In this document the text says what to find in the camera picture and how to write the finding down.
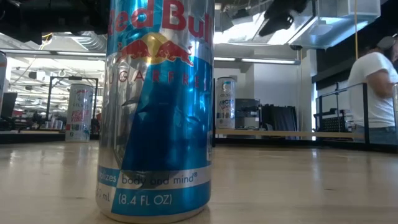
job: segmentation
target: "red bull logo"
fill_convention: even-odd
[[[189,59],[189,56],[191,55],[191,48],[192,46],[189,46],[188,51],[186,51],[169,40],[159,47],[155,57],[167,58],[167,60],[172,62],[174,62],[176,58],[179,58],[181,61],[193,66],[193,63]]]
[[[119,43],[119,54],[118,61],[122,58],[130,56],[132,59],[151,57],[147,44],[142,40],[135,40],[122,48],[122,43]]]
[[[123,48],[121,46],[122,44],[119,43],[117,62],[130,57],[131,59],[143,59],[146,63],[156,64],[162,63],[164,60],[174,62],[179,58],[182,62],[193,66],[193,62],[190,60],[192,46],[184,49],[171,40],[167,40],[161,34],[149,33],[142,39],[135,40]]]
[[[203,17],[187,16],[185,8],[180,0],[163,0],[162,10],[159,8],[155,11],[155,0],[147,0],[146,7],[137,8],[131,14],[126,11],[118,11],[112,9],[110,12],[108,35],[116,35],[124,32],[129,26],[134,29],[145,29],[154,27],[155,14],[162,13],[161,28],[177,31],[187,31],[191,36],[212,46],[213,21],[208,13],[204,13]],[[180,59],[189,66],[193,66],[190,59],[192,54],[192,46],[184,46],[184,44],[173,42],[155,30],[137,39],[131,43],[118,44],[119,62],[125,58],[143,59],[146,63],[162,63],[164,60],[171,62]]]

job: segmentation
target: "black equipment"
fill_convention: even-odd
[[[12,117],[14,111],[15,101],[17,100],[18,93],[4,93],[1,108],[1,116]]]
[[[310,0],[274,0],[264,14],[264,20],[268,20],[259,31],[259,35],[273,34],[281,29],[289,29],[294,22],[292,11],[302,13]]]

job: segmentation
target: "man's arm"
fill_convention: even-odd
[[[368,75],[366,81],[378,97],[383,99],[392,98],[392,87],[395,83],[390,81],[387,70],[382,69]]]

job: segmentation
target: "yellow cord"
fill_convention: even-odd
[[[44,47],[48,44],[47,41],[49,40],[50,36],[47,35],[47,37],[45,38],[44,43],[39,47],[39,50],[43,50]]]
[[[355,0],[355,10],[354,10],[354,18],[355,18],[355,58],[358,60],[358,0]]]
[[[49,33],[49,34],[46,34],[46,35],[43,35],[42,37],[44,38],[44,37],[49,37],[49,36],[51,36],[52,35],[52,33]]]

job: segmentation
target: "ceiling light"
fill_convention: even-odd
[[[18,93],[19,96],[48,96],[48,93]],[[69,96],[69,94],[54,94],[51,93],[51,96]]]
[[[227,57],[214,57],[215,61],[219,62],[234,62],[235,58],[227,58]]]
[[[274,63],[274,64],[284,64],[284,65],[295,65],[297,63],[295,60],[257,59],[257,58],[242,58],[242,62]]]
[[[86,52],[56,52],[58,55],[87,56],[87,57],[105,57],[105,53],[86,53]]]
[[[9,54],[37,54],[37,55],[50,54],[48,50],[1,49],[1,51]]]
[[[220,3],[216,3],[215,6],[214,6],[214,9],[221,10],[221,4]]]

